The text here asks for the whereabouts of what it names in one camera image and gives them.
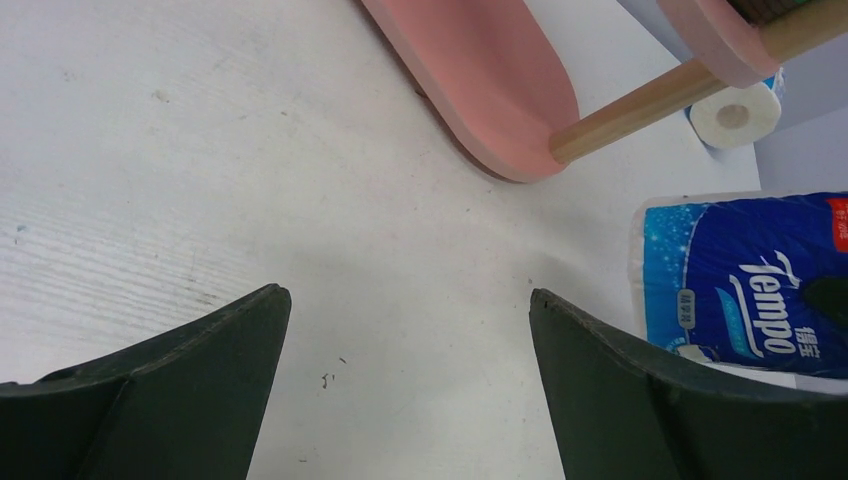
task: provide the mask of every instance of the paper roll core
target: paper roll core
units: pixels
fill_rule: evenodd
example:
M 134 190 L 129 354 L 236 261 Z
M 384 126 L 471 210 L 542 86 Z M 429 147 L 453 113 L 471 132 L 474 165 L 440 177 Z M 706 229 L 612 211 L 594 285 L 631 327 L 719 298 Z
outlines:
M 738 130 L 751 121 L 751 111 L 745 105 L 727 105 L 718 111 L 716 121 L 728 130 Z

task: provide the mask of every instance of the blue plastic packaging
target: blue plastic packaging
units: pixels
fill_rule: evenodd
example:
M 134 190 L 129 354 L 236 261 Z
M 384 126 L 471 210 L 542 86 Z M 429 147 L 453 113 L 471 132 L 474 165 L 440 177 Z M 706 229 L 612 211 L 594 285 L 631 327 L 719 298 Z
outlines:
M 848 332 L 803 298 L 810 282 L 848 275 L 848 193 L 742 196 L 637 213 L 630 273 L 647 340 L 695 360 L 848 378 Z

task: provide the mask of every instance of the wooden stick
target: wooden stick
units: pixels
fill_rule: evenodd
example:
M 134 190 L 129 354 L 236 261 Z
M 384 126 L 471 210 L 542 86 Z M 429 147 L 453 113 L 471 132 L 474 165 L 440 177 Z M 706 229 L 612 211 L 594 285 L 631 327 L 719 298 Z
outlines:
M 818 0 L 764 26 L 763 44 L 786 62 L 848 32 L 848 0 Z M 551 136 L 554 159 L 566 164 L 726 88 L 698 60 L 652 80 Z

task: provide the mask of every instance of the white wall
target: white wall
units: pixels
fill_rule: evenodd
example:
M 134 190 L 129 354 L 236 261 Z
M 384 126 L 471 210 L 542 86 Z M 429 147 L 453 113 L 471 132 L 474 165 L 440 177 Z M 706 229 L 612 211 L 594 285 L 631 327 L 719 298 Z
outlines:
M 691 57 L 655 0 L 619 0 L 680 60 Z M 777 133 L 758 142 L 766 190 L 848 189 L 848 35 L 786 65 Z
M 848 189 L 848 107 L 757 142 L 764 190 Z

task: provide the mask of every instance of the pink wooden board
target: pink wooden board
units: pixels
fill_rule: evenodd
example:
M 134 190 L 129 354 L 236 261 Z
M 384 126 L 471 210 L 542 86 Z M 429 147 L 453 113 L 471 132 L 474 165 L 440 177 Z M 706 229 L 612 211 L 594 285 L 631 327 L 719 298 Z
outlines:
M 448 127 L 494 173 L 561 172 L 551 135 L 579 119 L 568 74 L 522 0 L 363 0 Z
M 780 68 L 760 32 L 726 0 L 657 0 L 677 33 L 716 78 L 747 88 Z

